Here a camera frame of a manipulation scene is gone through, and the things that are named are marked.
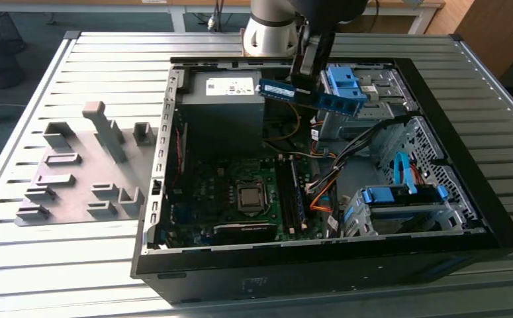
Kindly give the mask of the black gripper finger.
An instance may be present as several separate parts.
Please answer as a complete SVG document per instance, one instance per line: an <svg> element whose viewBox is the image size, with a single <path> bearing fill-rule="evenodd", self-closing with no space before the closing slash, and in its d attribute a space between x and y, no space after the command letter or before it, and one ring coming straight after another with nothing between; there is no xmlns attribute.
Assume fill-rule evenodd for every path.
<svg viewBox="0 0 513 318"><path fill-rule="evenodd" d="M336 29L302 28L300 32L300 89L316 89L334 46Z"/></svg>
<svg viewBox="0 0 513 318"><path fill-rule="evenodd" d="M298 33L298 46L296 46L296 51L295 51L295 56L292 61L292 67L290 71L290 81L294 86L298 86L298 83L299 83L300 68L302 68L302 63L303 63L303 58L306 53L304 46L306 46L307 31L308 31L308 25L307 23L303 23Z"/></svg>

